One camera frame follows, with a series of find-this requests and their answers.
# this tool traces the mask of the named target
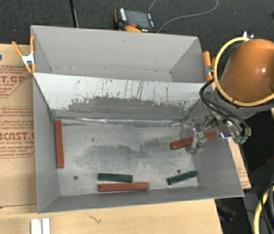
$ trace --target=bin floor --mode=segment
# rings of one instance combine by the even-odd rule
[[[100,193],[98,173],[133,175],[149,189],[198,186],[198,178],[169,186],[166,179],[195,170],[184,148],[171,150],[179,124],[115,124],[62,120],[65,167],[58,169],[60,195]]]

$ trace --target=gray metal bin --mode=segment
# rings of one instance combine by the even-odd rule
[[[45,26],[31,33],[39,213],[243,196],[227,142],[212,140],[194,155],[169,147],[183,137],[182,120],[208,114],[197,37]],[[167,177],[193,170],[196,178],[168,185]],[[149,190],[101,193],[98,173],[130,174]]]

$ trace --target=black floor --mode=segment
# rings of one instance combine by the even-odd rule
[[[146,12],[154,0],[74,0],[79,27],[114,29],[116,7]],[[216,0],[157,0],[151,12],[156,26],[167,21],[211,10]],[[28,44],[30,25],[73,27],[69,0],[0,0],[0,43]],[[213,12],[178,20],[167,25],[162,33],[197,36],[203,51],[214,57],[230,39],[244,31],[255,38],[274,41],[274,0],[219,0]],[[242,146],[249,172],[265,163],[274,154],[274,122],[269,111],[247,120],[253,136]],[[246,210],[240,198],[225,203],[238,209],[231,222],[223,222],[226,234],[251,233]]]

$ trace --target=orange device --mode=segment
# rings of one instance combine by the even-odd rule
[[[120,31],[157,33],[150,13],[116,8],[114,22]]]

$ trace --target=orange dome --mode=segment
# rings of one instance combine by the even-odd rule
[[[274,43],[253,39],[232,53],[219,81],[223,91],[242,101],[261,100],[274,93]]]

